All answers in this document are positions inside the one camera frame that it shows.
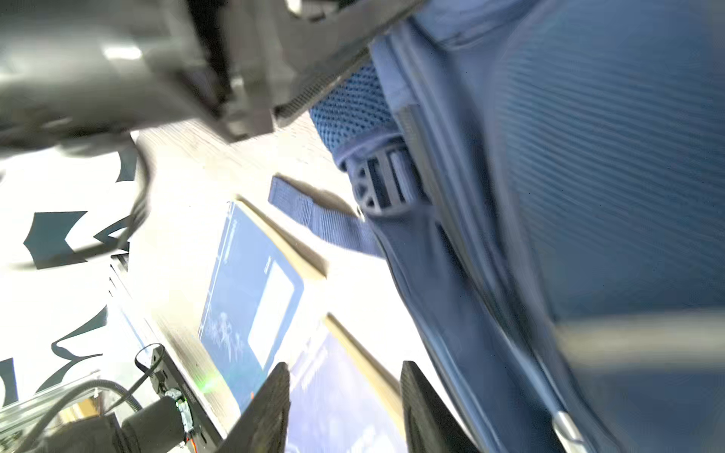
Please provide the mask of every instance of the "plastic buckle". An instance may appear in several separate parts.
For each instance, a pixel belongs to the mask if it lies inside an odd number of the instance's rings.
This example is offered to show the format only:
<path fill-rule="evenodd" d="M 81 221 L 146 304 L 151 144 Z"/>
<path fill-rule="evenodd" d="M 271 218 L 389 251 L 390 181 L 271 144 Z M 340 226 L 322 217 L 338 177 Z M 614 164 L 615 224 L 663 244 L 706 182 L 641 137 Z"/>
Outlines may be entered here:
<path fill-rule="evenodd" d="M 392 154 L 404 152 L 404 149 L 399 144 L 382 148 L 350 174 L 355 201 L 365 214 L 395 215 L 407 210 L 390 160 Z"/>

